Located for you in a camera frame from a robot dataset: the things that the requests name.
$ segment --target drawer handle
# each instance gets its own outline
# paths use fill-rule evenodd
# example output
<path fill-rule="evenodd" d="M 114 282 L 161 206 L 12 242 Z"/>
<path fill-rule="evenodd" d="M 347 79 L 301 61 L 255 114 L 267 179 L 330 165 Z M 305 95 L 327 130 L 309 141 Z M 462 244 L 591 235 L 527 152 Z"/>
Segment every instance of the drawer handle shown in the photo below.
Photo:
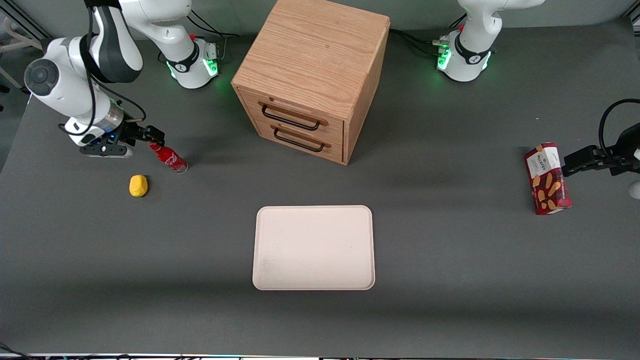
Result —
<path fill-rule="evenodd" d="M 318 130 L 318 127 L 320 126 L 320 121 L 317 121 L 315 126 L 306 126 L 306 125 L 303 125 L 303 124 L 299 124 L 299 123 L 297 123 L 295 121 L 287 120 L 287 119 L 285 119 L 283 117 L 272 115 L 272 114 L 267 112 L 267 104 L 262 105 L 262 114 L 264 116 L 268 117 L 269 119 L 277 120 L 279 122 L 283 122 L 285 124 L 289 124 L 289 125 L 292 125 L 292 126 L 295 126 L 295 127 L 299 127 L 300 129 L 304 129 L 304 130 L 308 130 L 308 131 L 316 131 L 316 130 Z"/>
<path fill-rule="evenodd" d="M 295 145 L 295 146 L 298 146 L 298 147 L 301 147 L 303 149 L 306 149 L 306 150 L 309 150 L 309 151 L 313 151 L 313 152 L 321 152 L 322 149 L 324 149 L 324 143 L 320 143 L 320 147 L 311 147 L 311 146 L 305 145 L 303 143 L 299 143 L 299 142 L 295 142 L 295 141 L 287 139 L 287 138 L 283 138 L 282 136 L 278 135 L 278 131 L 279 130 L 280 129 L 277 128 L 277 127 L 274 128 L 274 130 L 273 130 L 273 136 L 275 136 L 275 138 L 278 139 L 278 140 L 281 140 L 281 141 L 284 141 L 284 142 L 288 142 L 291 145 Z"/>

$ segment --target white tray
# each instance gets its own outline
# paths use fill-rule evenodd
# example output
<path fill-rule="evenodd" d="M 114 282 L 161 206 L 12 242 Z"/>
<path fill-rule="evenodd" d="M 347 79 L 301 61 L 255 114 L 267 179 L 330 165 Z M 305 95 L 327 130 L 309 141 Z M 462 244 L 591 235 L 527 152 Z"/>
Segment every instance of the white tray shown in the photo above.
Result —
<path fill-rule="evenodd" d="M 260 290 L 368 290 L 376 280 L 366 206 L 258 211 L 253 285 Z"/>

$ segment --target red bottle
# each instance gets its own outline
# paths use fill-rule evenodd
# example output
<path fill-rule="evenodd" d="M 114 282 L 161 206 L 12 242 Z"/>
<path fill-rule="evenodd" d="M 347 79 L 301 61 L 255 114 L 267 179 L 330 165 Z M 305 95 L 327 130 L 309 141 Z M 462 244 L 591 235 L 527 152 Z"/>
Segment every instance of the red bottle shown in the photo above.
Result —
<path fill-rule="evenodd" d="M 184 161 L 172 148 L 160 146 L 154 142 L 149 143 L 151 150 L 156 152 L 156 156 L 171 170 L 178 174 L 183 174 L 189 168 L 189 164 Z"/>

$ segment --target yellow sponge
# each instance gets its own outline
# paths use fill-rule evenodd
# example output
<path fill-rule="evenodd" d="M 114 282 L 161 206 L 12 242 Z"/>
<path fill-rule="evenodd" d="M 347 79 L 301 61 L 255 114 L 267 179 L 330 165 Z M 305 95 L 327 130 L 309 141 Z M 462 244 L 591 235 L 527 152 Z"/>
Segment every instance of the yellow sponge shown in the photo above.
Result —
<path fill-rule="evenodd" d="M 144 175 L 133 175 L 131 177 L 131 181 L 129 181 L 129 193 L 131 193 L 131 196 L 145 196 L 148 189 L 149 185 L 147 184 L 147 178 Z"/>

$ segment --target wood grain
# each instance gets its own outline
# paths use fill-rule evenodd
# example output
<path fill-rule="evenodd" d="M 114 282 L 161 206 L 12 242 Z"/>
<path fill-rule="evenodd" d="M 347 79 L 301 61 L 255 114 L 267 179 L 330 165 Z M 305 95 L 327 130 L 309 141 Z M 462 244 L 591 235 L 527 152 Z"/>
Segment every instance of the wood grain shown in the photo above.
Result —
<path fill-rule="evenodd" d="M 258 134 L 348 164 L 380 81 L 389 27 L 387 16 L 325 0 L 278 0 L 231 81 Z M 264 104 L 269 114 L 321 125 L 309 131 L 270 119 Z M 284 143 L 272 126 L 331 147 L 314 153 Z"/>
<path fill-rule="evenodd" d="M 233 79 L 347 120 L 389 18 L 324 0 L 278 0 Z"/>
<path fill-rule="evenodd" d="M 315 138 L 317 140 L 326 141 L 338 145 L 342 148 L 343 141 L 343 121 L 338 121 L 334 119 L 326 120 L 319 119 L 315 117 L 309 117 L 305 114 L 300 114 L 298 110 L 289 109 L 286 106 L 281 105 L 280 103 L 274 103 L 269 100 L 269 97 L 266 95 L 255 94 L 249 91 L 242 91 L 242 98 L 245 103 L 245 110 L 250 114 L 252 121 L 254 122 L 265 122 L 267 124 L 275 124 L 285 129 L 291 129 L 297 131 L 301 134 L 304 134 L 308 137 Z M 273 120 L 265 117 L 262 114 L 262 104 L 267 104 L 269 106 L 268 113 L 272 115 L 276 115 L 279 117 L 283 117 L 287 120 L 292 120 L 302 125 L 306 126 L 314 126 L 317 121 L 320 121 L 321 125 L 315 131 L 309 131 L 305 129 L 300 129 L 299 127 L 294 127 L 292 125 L 284 124 L 277 120 Z"/>
<path fill-rule="evenodd" d="M 356 102 L 353 113 L 349 122 L 346 123 L 344 131 L 344 162 L 349 163 L 353 149 L 360 136 L 360 131 L 364 125 L 364 120 L 369 113 L 371 102 L 373 101 L 376 90 L 378 89 L 378 83 L 380 82 L 380 73 L 382 71 L 382 62 L 385 57 L 385 49 L 387 47 L 388 28 L 385 36 L 380 39 L 378 44 L 378 50 L 376 57 L 372 60 L 371 70 L 367 76 L 367 80 L 362 86 L 360 91 L 360 98 Z"/>
<path fill-rule="evenodd" d="M 298 131 L 295 131 L 292 129 L 285 129 L 282 126 L 273 124 L 273 123 L 258 122 L 257 125 L 258 125 L 258 128 L 260 129 L 260 136 L 267 140 L 271 140 L 273 142 L 282 144 L 284 146 L 288 146 L 292 149 L 303 151 L 303 152 L 306 152 L 307 154 L 311 154 L 314 156 L 319 156 L 320 158 L 324 158 L 336 163 L 342 163 L 341 144 L 338 145 L 328 141 L 316 140 L 316 139 L 310 138 L 305 134 L 301 134 Z M 321 152 L 313 152 L 313 151 L 309 151 L 301 147 L 289 144 L 287 142 L 280 141 L 279 139 L 276 139 L 275 136 L 273 135 L 274 128 L 278 128 L 280 130 L 280 136 L 284 138 L 288 138 L 290 140 L 294 140 L 295 142 L 299 142 L 311 147 L 318 147 L 319 144 L 323 143 L 325 144 L 325 147 Z"/>

